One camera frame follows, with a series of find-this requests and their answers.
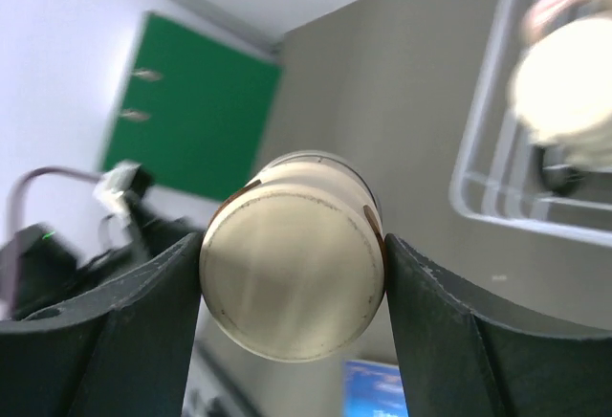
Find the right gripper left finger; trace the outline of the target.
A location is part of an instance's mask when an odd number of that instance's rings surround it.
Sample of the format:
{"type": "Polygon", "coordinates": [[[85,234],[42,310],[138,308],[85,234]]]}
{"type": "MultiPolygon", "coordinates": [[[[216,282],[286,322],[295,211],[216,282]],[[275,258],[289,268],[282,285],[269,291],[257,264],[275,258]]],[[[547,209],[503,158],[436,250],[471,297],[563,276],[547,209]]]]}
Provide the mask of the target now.
{"type": "Polygon", "coordinates": [[[92,291],[2,322],[2,415],[180,415],[200,246],[192,233],[92,291]]]}

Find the cream mug black handle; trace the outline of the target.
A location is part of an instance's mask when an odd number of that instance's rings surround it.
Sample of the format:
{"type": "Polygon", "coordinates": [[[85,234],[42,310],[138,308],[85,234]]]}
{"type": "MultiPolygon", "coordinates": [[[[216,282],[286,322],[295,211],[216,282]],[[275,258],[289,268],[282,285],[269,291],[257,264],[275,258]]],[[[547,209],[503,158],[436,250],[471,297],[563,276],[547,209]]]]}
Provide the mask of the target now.
{"type": "Polygon", "coordinates": [[[611,166],[611,13],[573,20],[517,63],[508,103],[535,149],[541,185],[574,193],[584,174],[611,166]]]}

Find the Jane Eyre book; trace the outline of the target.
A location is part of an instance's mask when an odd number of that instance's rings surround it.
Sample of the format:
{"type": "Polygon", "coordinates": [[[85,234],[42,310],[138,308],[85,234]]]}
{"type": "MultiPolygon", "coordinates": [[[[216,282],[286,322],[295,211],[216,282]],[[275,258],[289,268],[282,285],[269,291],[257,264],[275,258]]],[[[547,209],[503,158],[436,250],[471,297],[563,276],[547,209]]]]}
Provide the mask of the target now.
{"type": "Polygon", "coordinates": [[[344,363],[344,417],[407,417],[399,367],[352,360],[344,363]]]}

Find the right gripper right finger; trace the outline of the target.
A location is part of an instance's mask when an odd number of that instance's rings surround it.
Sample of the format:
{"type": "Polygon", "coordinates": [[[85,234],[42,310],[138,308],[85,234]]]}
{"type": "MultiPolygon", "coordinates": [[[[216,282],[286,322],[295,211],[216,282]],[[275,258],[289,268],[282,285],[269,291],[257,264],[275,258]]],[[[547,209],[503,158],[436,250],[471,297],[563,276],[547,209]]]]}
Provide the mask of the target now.
{"type": "Polygon", "coordinates": [[[412,416],[608,416],[611,334],[515,304],[385,237],[412,416]]]}

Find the cream and brown cup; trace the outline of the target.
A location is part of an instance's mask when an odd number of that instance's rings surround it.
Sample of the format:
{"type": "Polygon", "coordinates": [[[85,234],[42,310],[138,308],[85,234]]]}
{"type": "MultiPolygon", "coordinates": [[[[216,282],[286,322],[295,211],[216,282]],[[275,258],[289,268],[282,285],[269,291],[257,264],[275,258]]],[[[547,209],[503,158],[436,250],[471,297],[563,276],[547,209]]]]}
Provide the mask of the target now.
{"type": "Polygon", "coordinates": [[[271,161],[212,216],[199,259],[211,317],[275,362],[313,362],[356,340],[383,300],[379,202],[340,156],[271,161]]]}

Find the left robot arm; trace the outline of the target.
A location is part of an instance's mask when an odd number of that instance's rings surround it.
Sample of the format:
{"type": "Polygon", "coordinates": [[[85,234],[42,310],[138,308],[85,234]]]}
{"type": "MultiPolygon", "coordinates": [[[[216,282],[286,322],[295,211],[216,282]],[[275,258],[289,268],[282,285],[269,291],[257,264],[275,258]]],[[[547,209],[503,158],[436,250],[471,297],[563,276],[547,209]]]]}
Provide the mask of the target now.
{"type": "MultiPolygon", "coordinates": [[[[47,180],[33,180],[30,191],[22,199],[20,222],[15,225],[11,220],[11,208],[17,185],[16,181],[11,183],[7,178],[1,180],[3,243],[12,240],[15,230],[41,221],[49,224],[60,238],[67,241],[80,263],[104,251],[105,246],[98,237],[96,227],[105,212],[93,199],[93,187],[86,181],[68,179],[61,174],[50,174],[47,180]]],[[[154,187],[147,199],[163,217],[189,217],[197,225],[203,225],[214,210],[214,205],[203,197],[167,187],[154,187]]]]}

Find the green lever arch binder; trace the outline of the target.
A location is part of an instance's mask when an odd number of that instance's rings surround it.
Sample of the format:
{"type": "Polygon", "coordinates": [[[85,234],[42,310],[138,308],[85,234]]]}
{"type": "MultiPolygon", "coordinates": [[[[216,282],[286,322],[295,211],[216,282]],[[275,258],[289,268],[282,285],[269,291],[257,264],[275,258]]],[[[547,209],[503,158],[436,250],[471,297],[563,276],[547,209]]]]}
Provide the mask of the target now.
{"type": "Polygon", "coordinates": [[[149,12],[99,166],[134,161],[162,187],[223,201],[251,176],[280,77],[149,12]]]}

